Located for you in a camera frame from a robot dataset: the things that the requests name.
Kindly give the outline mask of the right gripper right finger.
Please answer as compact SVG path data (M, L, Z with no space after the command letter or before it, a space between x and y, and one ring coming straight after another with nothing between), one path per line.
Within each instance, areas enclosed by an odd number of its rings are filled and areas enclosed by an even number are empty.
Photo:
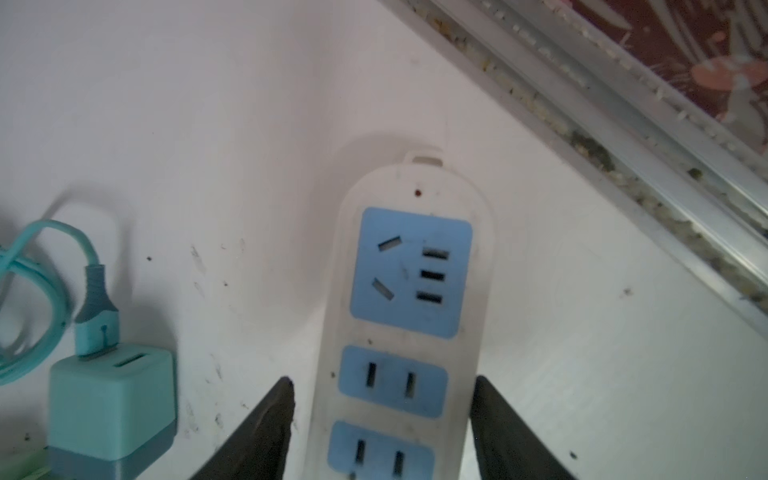
M482 375L476 377L470 421L482 480L575 479Z

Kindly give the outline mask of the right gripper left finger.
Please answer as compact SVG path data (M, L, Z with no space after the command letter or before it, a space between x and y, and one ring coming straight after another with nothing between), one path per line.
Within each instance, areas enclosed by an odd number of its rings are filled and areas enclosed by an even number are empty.
M284 376L192 479L282 479L294 412L294 384Z

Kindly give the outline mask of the white blue power strip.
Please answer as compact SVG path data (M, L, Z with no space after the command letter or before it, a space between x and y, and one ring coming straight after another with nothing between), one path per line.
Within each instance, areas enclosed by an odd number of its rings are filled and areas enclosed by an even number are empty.
M460 475L495 254L490 206L414 151L344 198L305 479Z

